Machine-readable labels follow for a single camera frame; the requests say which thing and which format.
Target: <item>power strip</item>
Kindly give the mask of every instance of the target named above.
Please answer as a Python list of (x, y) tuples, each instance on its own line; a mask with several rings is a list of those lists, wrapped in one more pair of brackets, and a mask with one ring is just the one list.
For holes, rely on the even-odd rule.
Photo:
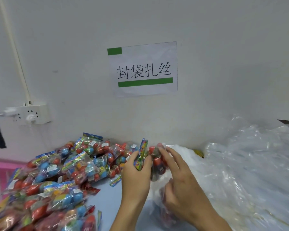
[(21, 126), (28, 124), (45, 124), (51, 121), (47, 104), (9, 107), (7, 109), (10, 108), (16, 110), (13, 121)]

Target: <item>finger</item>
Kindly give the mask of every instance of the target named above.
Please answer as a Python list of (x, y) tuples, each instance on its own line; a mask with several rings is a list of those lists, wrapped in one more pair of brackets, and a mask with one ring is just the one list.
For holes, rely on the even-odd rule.
[(148, 155), (144, 159), (144, 166), (141, 171), (147, 172), (148, 174), (151, 174), (151, 167), (152, 167), (152, 157)]
[(138, 156), (138, 151), (134, 151), (128, 158), (128, 161), (126, 162), (126, 164), (132, 164), (134, 165), (134, 161)]
[(165, 206), (171, 210), (171, 208), (176, 204), (177, 198), (174, 195), (173, 192), (173, 181), (172, 179), (169, 180), (169, 182), (165, 185), (165, 194), (164, 194), (164, 199), (163, 202)]
[(170, 152), (170, 154), (173, 156), (174, 160), (176, 161), (180, 169), (185, 168), (187, 166), (187, 163), (183, 160), (182, 156), (179, 153), (177, 153), (170, 147), (166, 147), (166, 150)]
[(174, 161), (174, 158), (171, 157), (165, 149), (161, 147), (159, 147), (158, 149), (160, 153), (162, 154), (162, 156), (164, 157), (165, 161), (167, 162), (170, 168), (170, 171), (172, 173), (172, 176), (175, 176), (175, 173), (179, 171), (179, 168), (177, 166), (177, 163)]

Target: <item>green stripe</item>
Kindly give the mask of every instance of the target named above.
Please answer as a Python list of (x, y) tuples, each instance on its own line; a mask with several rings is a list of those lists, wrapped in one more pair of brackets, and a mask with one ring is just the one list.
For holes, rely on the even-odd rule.
[(107, 49), (108, 55), (122, 54), (122, 48)]
[(134, 87), (154, 84), (173, 83), (172, 78), (155, 78), (146, 80), (118, 82), (119, 87)]

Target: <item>white pipe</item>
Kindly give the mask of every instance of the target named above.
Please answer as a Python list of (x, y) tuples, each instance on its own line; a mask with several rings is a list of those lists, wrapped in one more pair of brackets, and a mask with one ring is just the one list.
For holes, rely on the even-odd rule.
[(19, 75), (19, 78), (20, 78), (20, 80), (22, 82), (23, 89), (25, 91), (25, 95), (26, 95), (26, 99), (27, 99), (27, 105), (31, 105), (31, 99), (30, 99), (29, 90), (28, 90), (28, 87), (27, 87), (27, 84), (26, 84), (26, 80), (25, 80), (25, 77), (24, 77), (24, 73), (23, 73), (23, 70), (22, 70), (22, 65), (21, 65), (20, 60), (19, 60), (19, 56), (18, 56), (17, 49), (16, 49), (16, 46), (15, 46), (15, 41), (13, 39), (13, 34), (12, 34), (12, 31), (11, 31), (11, 26), (10, 26), (10, 23), (9, 23), (9, 18), (8, 18), (8, 15), (7, 15), (6, 8), (4, 6), (3, 0), (0, 0), (0, 9), (1, 9), (3, 20), (4, 20), (5, 29), (6, 29), (6, 32), (7, 32), (8, 36), (9, 36), (9, 41), (10, 41), (10, 44), (11, 44), (11, 47), (12, 47), (12, 50), (13, 50), (14, 59), (15, 59), (16, 67), (17, 67), (17, 73)]

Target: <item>paper sign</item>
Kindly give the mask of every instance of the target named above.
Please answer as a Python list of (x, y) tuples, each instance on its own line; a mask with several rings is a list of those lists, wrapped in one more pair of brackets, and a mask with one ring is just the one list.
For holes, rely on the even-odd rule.
[(164, 94), (178, 90), (177, 42), (107, 51), (116, 96)]

